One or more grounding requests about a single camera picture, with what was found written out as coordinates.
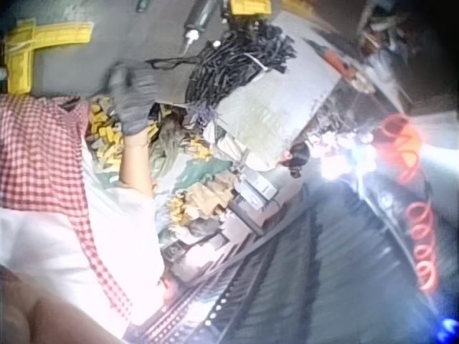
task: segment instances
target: gray work glove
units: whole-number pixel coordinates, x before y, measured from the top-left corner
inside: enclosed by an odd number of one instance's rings
[[[111,71],[108,87],[123,134],[134,135],[145,129],[156,97],[151,66],[145,62],[120,62]]]

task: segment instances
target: red coiled hose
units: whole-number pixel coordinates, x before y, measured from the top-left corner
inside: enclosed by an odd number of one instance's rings
[[[409,118],[400,113],[387,116],[380,129],[389,143],[375,145],[383,158],[402,167],[397,180],[403,184],[409,183],[419,171],[421,140],[409,122]],[[435,221],[430,200],[411,203],[404,215],[410,224],[410,236],[415,246],[413,256],[420,289],[433,292],[438,284],[438,273],[435,263]]]

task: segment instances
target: hair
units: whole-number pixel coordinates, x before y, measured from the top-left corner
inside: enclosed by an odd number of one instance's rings
[[[290,170],[293,178],[301,177],[301,169],[309,160],[309,148],[304,142],[295,143],[290,149],[292,158],[281,164]]]

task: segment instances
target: red checkered cloth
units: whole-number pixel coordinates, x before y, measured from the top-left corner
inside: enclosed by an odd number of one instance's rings
[[[0,206],[66,215],[112,308],[129,320],[131,301],[99,258],[89,220],[81,146],[89,105],[67,112],[68,100],[0,95]]]

